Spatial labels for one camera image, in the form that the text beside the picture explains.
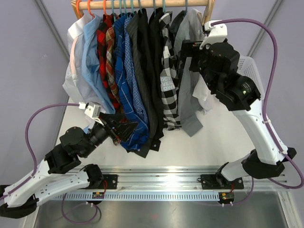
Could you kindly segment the grey button shirt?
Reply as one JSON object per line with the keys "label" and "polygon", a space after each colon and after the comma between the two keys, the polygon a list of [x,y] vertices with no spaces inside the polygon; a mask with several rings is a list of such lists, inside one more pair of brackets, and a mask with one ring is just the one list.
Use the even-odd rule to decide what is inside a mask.
{"label": "grey button shirt", "polygon": [[174,53],[178,55],[179,67],[177,75],[179,78],[179,95],[178,95],[178,114],[180,117],[180,123],[182,129],[187,133],[188,136],[192,137],[202,127],[202,123],[196,116],[196,110],[194,102],[191,100],[191,78],[190,78],[190,60],[187,58],[184,69],[180,69],[180,52],[183,40],[190,40],[189,32],[189,13],[183,18],[179,28],[177,30],[175,42],[174,42]]}

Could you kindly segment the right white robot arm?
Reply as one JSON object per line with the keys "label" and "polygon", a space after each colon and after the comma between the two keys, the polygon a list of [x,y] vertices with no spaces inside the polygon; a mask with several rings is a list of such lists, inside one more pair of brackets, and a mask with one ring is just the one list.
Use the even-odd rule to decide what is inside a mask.
{"label": "right white robot arm", "polygon": [[227,188],[236,179],[251,176],[255,179],[270,179],[281,175],[284,162],[293,159],[296,150],[280,146],[280,152],[267,122],[262,116],[261,94],[255,82],[238,73],[240,54],[226,41],[207,44],[200,48],[201,41],[184,40],[180,58],[191,58],[190,71],[199,72],[208,89],[241,122],[251,139],[254,149],[244,158],[226,162],[206,183]]}

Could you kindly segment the grey-blue plastic hanger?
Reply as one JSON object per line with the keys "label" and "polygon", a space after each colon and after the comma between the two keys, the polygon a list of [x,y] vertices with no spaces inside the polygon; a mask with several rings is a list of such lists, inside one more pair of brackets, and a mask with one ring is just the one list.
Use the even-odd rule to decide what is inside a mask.
{"label": "grey-blue plastic hanger", "polygon": [[188,0],[185,0],[185,12],[188,12],[188,6],[189,6],[189,2]]}

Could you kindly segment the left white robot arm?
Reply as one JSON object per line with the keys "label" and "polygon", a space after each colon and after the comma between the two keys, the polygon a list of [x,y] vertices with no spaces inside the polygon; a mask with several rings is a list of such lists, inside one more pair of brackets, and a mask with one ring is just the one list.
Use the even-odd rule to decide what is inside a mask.
{"label": "left white robot arm", "polygon": [[2,217],[19,219],[33,213],[36,208],[61,194],[77,189],[98,189],[103,174],[96,164],[89,164],[75,174],[69,171],[81,164],[107,138],[127,141],[137,122],[122,122],[121,114],[100,114],[97,122],[85,132],[80,127],[69,128],[56,145],[37,166],[37,172],[20,188],[17,184],[2,185],[0,207]]}

